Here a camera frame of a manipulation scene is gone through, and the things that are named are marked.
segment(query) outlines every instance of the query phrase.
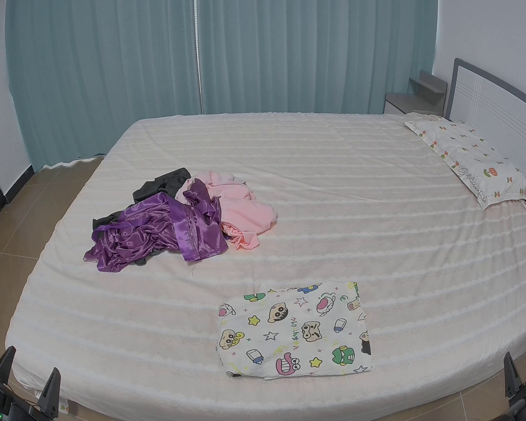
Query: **purple satin robe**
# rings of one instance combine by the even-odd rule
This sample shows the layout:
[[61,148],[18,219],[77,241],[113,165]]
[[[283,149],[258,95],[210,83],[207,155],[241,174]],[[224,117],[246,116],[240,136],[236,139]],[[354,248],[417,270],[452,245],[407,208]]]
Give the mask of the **purple satin robe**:
[[97,262],[99,271],[119,272],[152,249],[181,251],[188,262],[224,253],[219,199],[211,200],[200,180],[183,195],[191,206],[161,192],[125,209],[118,221],[98,226],[84,260]]

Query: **bed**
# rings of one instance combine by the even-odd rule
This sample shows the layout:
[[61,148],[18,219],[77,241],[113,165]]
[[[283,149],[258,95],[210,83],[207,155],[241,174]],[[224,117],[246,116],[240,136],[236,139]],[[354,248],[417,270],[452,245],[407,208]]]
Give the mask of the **bed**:
[[[456,60],[447,118],[526,173],[526,95]],[[526,209],[482,211],[397,115],[174,116],[133,124],[84,186],[28,277],[6,344],[13,371],[121,420],[368,421],[452,394],[526,351]],[[91,218],[179,167],[230,172],[277,210],[253,251],[200,263],[162,253],[100,273]],[[217,307],[260,286],[357,281],[373,369],[342,377],[227,377]]]

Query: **folded cartoon blanket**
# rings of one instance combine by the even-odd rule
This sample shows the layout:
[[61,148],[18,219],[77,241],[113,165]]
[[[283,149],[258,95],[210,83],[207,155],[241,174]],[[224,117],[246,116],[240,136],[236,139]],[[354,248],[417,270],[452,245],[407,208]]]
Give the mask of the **folded cartoon blanket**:
[[356,282],[263,289],[219,309],[217,347],[229,375],[347,375],[372,368]]

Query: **headboard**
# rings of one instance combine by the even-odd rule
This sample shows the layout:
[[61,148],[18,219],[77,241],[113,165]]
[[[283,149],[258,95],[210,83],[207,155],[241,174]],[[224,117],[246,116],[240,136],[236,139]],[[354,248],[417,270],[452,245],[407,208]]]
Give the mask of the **headboard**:
[[445,118],[484,133],[526,176],[526,94],[456,58]]

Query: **nightstand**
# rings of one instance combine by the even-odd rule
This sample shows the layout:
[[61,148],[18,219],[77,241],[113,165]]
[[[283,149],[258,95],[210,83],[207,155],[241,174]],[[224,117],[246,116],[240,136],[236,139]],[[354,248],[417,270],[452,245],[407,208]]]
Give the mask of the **nightstand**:
[[446,81],[433,76],[424,70],[419,78],[409,78],[415,94],[398,94],[388,92],[384,102],[384,114],[407,114],[419,112],[441,116],[446,100]]

